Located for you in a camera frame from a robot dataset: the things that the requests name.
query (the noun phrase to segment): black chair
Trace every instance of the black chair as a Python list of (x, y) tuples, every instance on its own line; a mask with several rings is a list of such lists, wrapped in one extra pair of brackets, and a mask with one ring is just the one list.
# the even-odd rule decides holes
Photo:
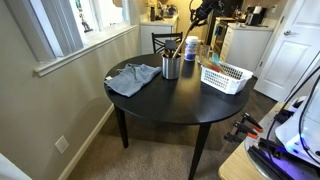
[(165, 49), (165, 40), (174, 40), (178, 45), (182, 41), (183, 33), (172, 33), (172, 34), (151, 34), (152, 36), (152, 43), (153, 43), (153, 53), (160, 53), (163, 52)]

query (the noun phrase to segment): bottle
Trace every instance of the bottle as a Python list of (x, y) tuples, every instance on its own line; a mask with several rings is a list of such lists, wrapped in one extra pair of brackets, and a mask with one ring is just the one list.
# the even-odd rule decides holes
[(196, 59), (197, 47), (198, 47), (198, 37), (188, 36), (186, 39), (184, 59), (187, 61), (194, 61)]
[(150, 21), (155, 21), (155, 20), (156, 20), (156, 12), (154, 11), (154, 7), (151, 7)]

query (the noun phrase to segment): table leg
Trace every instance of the table leg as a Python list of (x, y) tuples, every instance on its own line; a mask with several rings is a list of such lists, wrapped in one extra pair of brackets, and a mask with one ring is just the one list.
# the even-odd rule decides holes
[(129, 142), (128, 142), (127, 125), (126, 125), (126, 118), (124, 116), (124, 111), (122, 111), (117, 106), (114, 106), (114, 110), (117, 115), (117, 121), (118, 121), (118, 126), (121, 134), (123, 147), (127, 148), (129, 146)]
[(206, 141), (207, 141), (210, 127), (211, 127), (210, 123), (200, 125), (198, 137), (197, 137), (197, 142), (196, 142), (196, 147), (195, 147), (194, 153), (193, 153), (192, 164), (191, 164), (191, 169), (190, 169), (190, 173), (189, 173), (189, 180), (193, 179), (193, 177), (196, 173), (204, 145), (206, 144)]

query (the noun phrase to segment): white plastic basket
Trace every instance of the white plastic basket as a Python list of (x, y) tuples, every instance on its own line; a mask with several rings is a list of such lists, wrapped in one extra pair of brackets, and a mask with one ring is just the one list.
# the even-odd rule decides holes
[(229, 76), (201, 66), (201, 81), (226, 93), (236, 94), (241, 91), (252, 77), (251, 71), (220, 62), (221, 67)]

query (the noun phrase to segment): electrical outlet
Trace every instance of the electrical outlet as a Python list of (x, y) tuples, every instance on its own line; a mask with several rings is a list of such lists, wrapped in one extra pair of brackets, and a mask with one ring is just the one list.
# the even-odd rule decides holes
[(63, 152), (69, 147), (69, 143), (64, 136), (61, 136), (55, 145), (61, 154), (63, 154)]
[(271, 13), (275, 13), (276, 12), (276, 9), (277, 9), (278, 5), (275, 4), (272, 6), (272, 10), (271, 10)]

